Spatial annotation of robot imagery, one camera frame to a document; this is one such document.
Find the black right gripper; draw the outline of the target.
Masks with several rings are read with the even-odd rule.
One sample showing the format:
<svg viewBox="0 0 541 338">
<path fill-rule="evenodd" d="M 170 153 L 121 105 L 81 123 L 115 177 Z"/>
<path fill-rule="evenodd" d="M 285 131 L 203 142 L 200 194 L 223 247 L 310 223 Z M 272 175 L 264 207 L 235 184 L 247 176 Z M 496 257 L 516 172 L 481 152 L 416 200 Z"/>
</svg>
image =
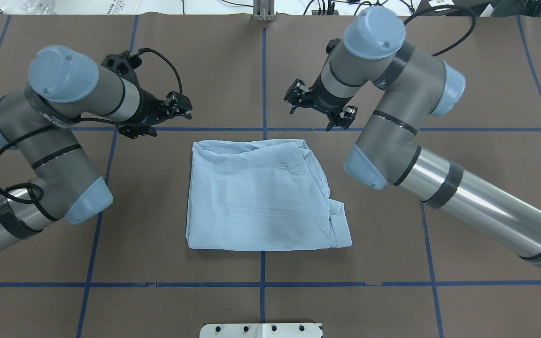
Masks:
<svg viewBox="0 0 541 338">
<path fill-rule="evenodd" d="M 310 88 L 302 80 L 295 79 L 284 101 L 291 106 L 290 114 L 297 108 L 311 108 L 323 113 L 329 121 L 326 131 L 348 129 L 358 113 L 358 108 L 348 103 L 357 92 L 358 86 L 346 84 L 334 76 L 319 75 Z"/>
</svg>

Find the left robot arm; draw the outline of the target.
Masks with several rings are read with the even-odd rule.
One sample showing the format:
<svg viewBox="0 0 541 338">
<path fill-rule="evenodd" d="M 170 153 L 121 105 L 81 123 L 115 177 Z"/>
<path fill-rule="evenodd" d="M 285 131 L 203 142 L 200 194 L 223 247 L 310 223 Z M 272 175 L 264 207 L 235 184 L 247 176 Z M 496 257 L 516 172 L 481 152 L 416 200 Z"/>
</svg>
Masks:
<svg viewBox="0 0 541 338">
<path fill-rule="evenodd" d="M 157 55 L 178 80 L 159 99 L 139 84 L 145 53 Z M 155 125 L 191 118 L 176 67 L 152 48 L 110 54 L 97 63 L 60 45 L 39 51 L 28 83 L 0 98 L 0 252 L 65 219 L 82 223 L 111 206 L 113 196 L 71 128 L 114 125 L 131 139 L 156 137 Z"/>
</svg>

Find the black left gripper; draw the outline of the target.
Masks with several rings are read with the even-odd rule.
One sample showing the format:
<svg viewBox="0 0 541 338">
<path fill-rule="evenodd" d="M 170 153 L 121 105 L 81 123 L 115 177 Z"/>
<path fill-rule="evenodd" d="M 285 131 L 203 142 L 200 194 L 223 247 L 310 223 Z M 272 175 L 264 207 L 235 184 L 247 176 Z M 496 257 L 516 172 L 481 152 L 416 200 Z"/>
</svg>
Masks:
<svg viewBox="0 0 541 338">
<path fill-rule="evenodd" d="M 174 117 L 191 119 L 193 105 L 190 99 L 180 92 L 171 91 L 165 100 L 157 99 L 150 92 L 139 89 L 139 105 L 134 113 L 134 127 L 151 128 L 155 124 Z"/>
</svg>

